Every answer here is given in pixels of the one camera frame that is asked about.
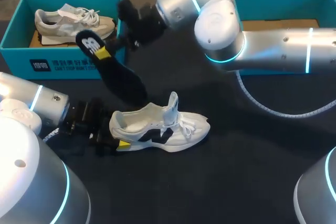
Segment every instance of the cable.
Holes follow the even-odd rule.
[[[257,105],[262,110],[265,110],[265,111],[267,111],[270,114],[273,114],[273,115],[276,115],[276,116],[280,116],[282,118],[290,118],[290,119],[309,118],[311,116],[318,115],[318,114],[320,114],[320,113],[322,113],[324,111],[327,111],[327,110],[331,109],[332,107],[334,107],[336,105],[336,100],[334,100],[334,101],[328,103],[326,106],[323,106],[323,107],[321,107],[321,108],[319,108],[317,110],[314,110],[314,111],[311,111],[311,112],[307,112],[307,113],[304,113],[304,114],[297,114],[297,115],[285,114],[285,113],[277,112],[277,111],[271,110],[268,107],[262,105],[260,102],[258,102],[256,99],[254,99],[254,97],[252,97],[252,95],[245,88],[245,86],[243,84],[243,81],[241,79],[239,71],[236,71],[236,76],[237,76],[238,83],[239,83],[242,91],[248,97],[248,99],[251,100],[251,102],[253,102],[255,105]]]
[[[58,133],[59,133],[59,128],[53,130],[43,139],[43,142],[46,143],[49,139],[51,139],[53,136],[56,136]]]

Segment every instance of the new balance sneaker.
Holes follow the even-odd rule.
[[[115,29],[112,18],[99,16],[98,11],[75,8],[65,4],[56,12],[35,12],[35,26],[41,34],[42,45],[58,45],[76,42],[76,34],[90,29],[100,38],[107,38]]]
[[[178,152],[200,142],[209,132],[207,118],[177,110],[179,98],[172,92],[168,106],[149,103],[133,112],[115,111],[110,121],[114,139],[130,143],[117,151],[137,151],[158,147],[167,152]]]

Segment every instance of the shoe box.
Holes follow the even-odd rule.
[[[0,52],[12,74],[23,79],[100,79],[88,57],[74,44],[42,46],[35,27],[35,11],[54,12],[65,3],[74,7],[99,10],[100,16],[117,20],[118,37],[124,24],[118,20],[120,0],[20,0],[4,38]],[[124,63],[125,50],[116,53]]]
[[[336,0],[235,0],[245,31],[336,27]],[[241,75],[288,74],[241,70]]]

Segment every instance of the white shoelace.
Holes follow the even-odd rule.
[[[195,128],[195,123],[192,120],[189,120],[183,116],[180,112],[178,112],[178,115],[174,121],[169,126],[164,126],[164,128],[169,128],[169,127],[174,127],[174,126],[179,126],[182,129],[182,134],[186,138],[190,138],[193,132],[196,130]]]
[[[78,12],[78,15],[82,16],[82,18],[75,21],[75,23],[82,22],[89,26],[99,24],[99,15],[97,14],[99,11],[95,12],[93,9],[89,10],[83,7],[78,7],[76,11]]]

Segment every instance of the black insole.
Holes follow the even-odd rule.
[[[99,59],[95,52],[104,47],[104,41],[93,31],[83,30],[76,35],[76,43],[97,67],[101,79],[107,88],[122,101],[142,107],[147,101],[147,92],[139,76],[119,63],[114,57],[115,52],[106,48],[111,57]]]

